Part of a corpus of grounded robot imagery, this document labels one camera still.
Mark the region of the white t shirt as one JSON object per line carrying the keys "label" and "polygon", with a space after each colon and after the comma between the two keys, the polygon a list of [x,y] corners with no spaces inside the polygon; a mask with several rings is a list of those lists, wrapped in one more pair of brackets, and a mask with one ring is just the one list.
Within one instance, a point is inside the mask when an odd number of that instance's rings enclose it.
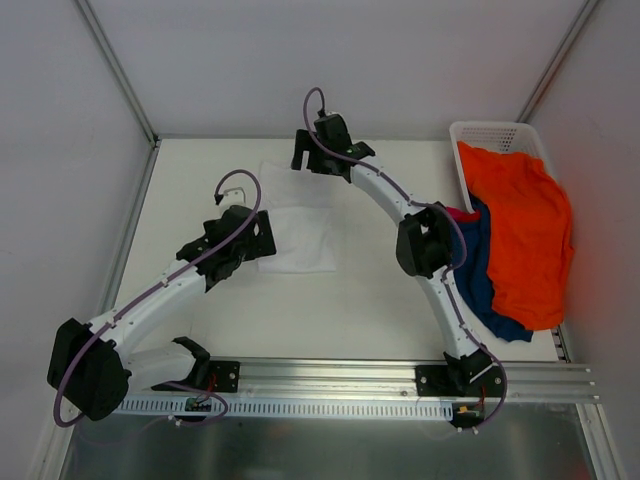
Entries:
{"label": "white t shirt", "polygon": [[261,207],[270,218],[276,254],[258,261],[264,274],[336,270],[332,240],[332,186],[325,176],[263,162]]}

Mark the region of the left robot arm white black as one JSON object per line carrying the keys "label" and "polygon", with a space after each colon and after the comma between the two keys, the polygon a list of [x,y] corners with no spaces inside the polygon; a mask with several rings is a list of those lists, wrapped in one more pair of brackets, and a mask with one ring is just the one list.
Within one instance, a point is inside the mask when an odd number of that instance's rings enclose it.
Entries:
{"label": "left robot arm white black", "polygon": [[204,233],[186,243],[143,292],[81,323],[71,318],[57,330],[47,382],[56,391],[53,418],[68,428],[62,403],[80,417],[99,421],[114,412],[130,391],[150,388],[215,393],[221,375],[209,352],[182,336],[165,347],[138,345],[181,308],[228,279],[245,262],[273,256],[276,244],[265,210],[233,205],[203,224]]}

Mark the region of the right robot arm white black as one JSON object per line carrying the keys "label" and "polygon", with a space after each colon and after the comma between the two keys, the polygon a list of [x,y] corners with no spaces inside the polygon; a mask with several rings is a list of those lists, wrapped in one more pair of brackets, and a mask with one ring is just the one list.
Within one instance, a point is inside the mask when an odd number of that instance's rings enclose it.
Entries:
{"label": "right robot arm white black", "polygon": [[406,192],[369,145],[352,141],[341,115],[320,110],[318,118],[305,125],[296,132],[291,168],[300,170],[308,152],[308,170],[343,178],[366,193],[396,226],[396,260],[425,293],[444,341],[446,367],[438,386],[461,396],[487,394],[491,387],[500,392],[506,386],[502,365],[462,314],[453,278],[455,223],[446,209]]}

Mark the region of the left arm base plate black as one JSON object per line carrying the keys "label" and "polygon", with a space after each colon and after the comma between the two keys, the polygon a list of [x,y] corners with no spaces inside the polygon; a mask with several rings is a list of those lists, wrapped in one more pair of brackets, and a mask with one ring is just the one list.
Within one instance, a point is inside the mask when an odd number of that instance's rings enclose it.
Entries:
{"label": "left arm base plate black", "polygon": [[208,360],[198,373],[196,386],[215,393],[236,393],[239,387],[241,363],[229,360]]}

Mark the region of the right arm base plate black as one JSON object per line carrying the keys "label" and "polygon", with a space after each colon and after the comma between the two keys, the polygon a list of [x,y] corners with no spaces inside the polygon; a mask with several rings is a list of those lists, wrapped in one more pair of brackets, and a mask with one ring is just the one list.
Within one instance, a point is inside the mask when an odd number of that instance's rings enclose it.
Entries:
{"label": "right arm base plate black", "polygon": [[449,365],[422,364],[414,369],[417,394],[420,397],[482,397],[499,398],[507,386],[498,366],[474,377]]}

